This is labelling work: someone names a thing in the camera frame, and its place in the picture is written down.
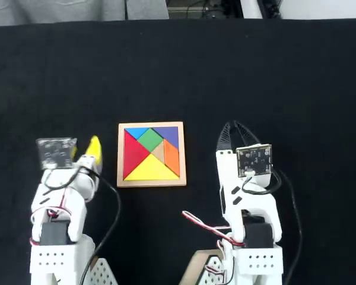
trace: yellow triangle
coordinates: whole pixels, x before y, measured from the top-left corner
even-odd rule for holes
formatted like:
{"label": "yellow triangle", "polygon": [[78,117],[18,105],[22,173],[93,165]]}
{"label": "yellow triangle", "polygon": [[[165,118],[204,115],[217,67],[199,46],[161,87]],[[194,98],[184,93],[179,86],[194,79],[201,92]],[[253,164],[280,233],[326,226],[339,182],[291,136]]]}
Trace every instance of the yellow triangle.
{"label": "yellow triangle", "polygon": [[134,170],[124,179],[134,180],[174,180],[179,179],[165,164],[160,162],[153,154],[144,159]]}

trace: white plastic bracket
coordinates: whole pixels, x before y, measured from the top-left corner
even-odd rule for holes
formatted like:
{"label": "white plastic bracket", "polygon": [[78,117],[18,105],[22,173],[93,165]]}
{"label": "white plastic bracket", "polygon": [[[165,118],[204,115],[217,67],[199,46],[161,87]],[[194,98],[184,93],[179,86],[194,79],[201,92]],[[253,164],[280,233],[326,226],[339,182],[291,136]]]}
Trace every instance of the white plastic bracket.
{"label": "white plastic bracket", "polygon": [[117,281],[105,258],[99,258],[91,270],[91,285],[117,285]]}
{"label": "white plastic bracket", "polygon": [[239,274],[281,275],[284,272],[282,248],[240,248],[234,250]]}
{"label": "white plastic bracket", "polygon": [[[216,255],[211,255],[208,258],[206,265],[210,266],[211,268],[213,268],[217,271],[223,270],[223,265],[221,263],[221,260]],[[223,278],[224,278],[223,275],[210,273],[209,271],[207,271],[206,269],[203,268],[203,272],[197,282],[197,285],[221,284],[221,283],[223,283]]]}
{"label": "white plastic bracket", "polygon": [[[37,245],[31,247],[31,285],[56,284],[76,285],[83,269],[94,252],[95,244],[87,235],[82,235],[73,245]],[[84,285],[89,285],[89,278]]]}

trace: tangram puzzle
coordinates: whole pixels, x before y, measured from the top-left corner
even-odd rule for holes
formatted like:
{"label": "tangram puzzle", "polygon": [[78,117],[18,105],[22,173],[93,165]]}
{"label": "tangram puzzle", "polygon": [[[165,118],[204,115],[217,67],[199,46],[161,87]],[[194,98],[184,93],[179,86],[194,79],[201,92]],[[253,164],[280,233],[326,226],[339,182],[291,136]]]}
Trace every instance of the tangram puzzle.
{"label": "tangram puzzle", "polygon": [[120,123],[117,185],[186,185],[183,123]]}

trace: gray fabric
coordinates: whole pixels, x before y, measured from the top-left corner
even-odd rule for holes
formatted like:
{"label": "gray fabric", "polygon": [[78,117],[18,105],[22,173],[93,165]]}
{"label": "gray fabric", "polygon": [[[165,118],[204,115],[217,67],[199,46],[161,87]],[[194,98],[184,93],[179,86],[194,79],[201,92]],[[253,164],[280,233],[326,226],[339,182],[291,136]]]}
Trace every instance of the gray fabric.
{"label": "gray fabric", "polygon": [[100,20],[98,0],[18,0],[32,23]]}
{"label": "gray fabric", "polygon": [[[128,19],[168,19],[165,0],[127,0]],[[125,19],[124,0],[0,0],[0,26]]]}
{"label": "gray fabric", "polygon": [[128,0],[131,20],[169,19],[165,0]]}
{"label": "gray fabric", "polygon": [[16,2],[0,0],[0,26],[14,26],[25,23],[25,16]]}
{"label": "gray fabric", "polygon": [[103,21],[125,20],[124,0],[102,0],[101,19]]}

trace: circuit board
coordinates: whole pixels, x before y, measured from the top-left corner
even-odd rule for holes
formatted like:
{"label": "circuit board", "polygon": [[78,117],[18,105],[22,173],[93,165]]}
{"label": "circuit board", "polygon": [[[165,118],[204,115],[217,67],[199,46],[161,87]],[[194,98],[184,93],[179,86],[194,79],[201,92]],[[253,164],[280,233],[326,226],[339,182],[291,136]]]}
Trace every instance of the circuit board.
{"label": "circuit board", "polygon": [[39,138],[36,143],[42,169],[73,167],[76,138]]}
{"label": "circuit board", "polygon": [[256,175],[270,174],[272,168],[272,146],[270,144],[240,147],[236,149],[239,177],[245,177],[245,171]]}

